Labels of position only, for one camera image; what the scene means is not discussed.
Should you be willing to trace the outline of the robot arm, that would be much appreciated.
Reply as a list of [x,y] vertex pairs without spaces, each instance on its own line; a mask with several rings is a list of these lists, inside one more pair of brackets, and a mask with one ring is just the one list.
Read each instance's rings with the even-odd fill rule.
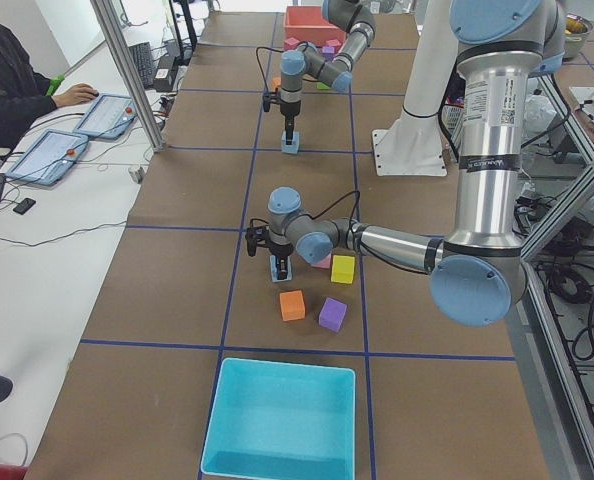
[[274,95],[264,97],[264,110],[271,103],[280,106],[285,121],[285,140],[295,143],[295,118],[301,109],[303,77],[309,75],[337,92],[347,92],[352,82],[352,70],[375,38],[376,25],[369,8],[359,1],[324,1],[322,17],[339,27],[346,40],[332,60],[309,42],[300,42],[293,50],[281,54],[281,84]]
[[317,220],[299,193],[275,189],[268,223],[250,227],[250,250],[266,247],[284,277],[290,255],[315,264],[334,248],[371,255],[430,277],[432,298],[468,326],[502,319],[522,296],[526,275],[513,231],[521,168],[526,87],[563,58],[562,1],[432,1],[423,22],[400,117],[373,134],[382,175],[439,175],[438,123],[450,77],[465,82],[455,225],[442,239],[362,223]]

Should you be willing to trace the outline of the person's hand on mouse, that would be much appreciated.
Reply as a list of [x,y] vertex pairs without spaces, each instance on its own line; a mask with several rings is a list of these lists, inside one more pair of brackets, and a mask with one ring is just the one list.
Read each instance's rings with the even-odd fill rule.
[[64,93],[53,95],[52,100],[58,108],[83,104],[96,99],[99,92],[91,85],[80,83],[70,87]]

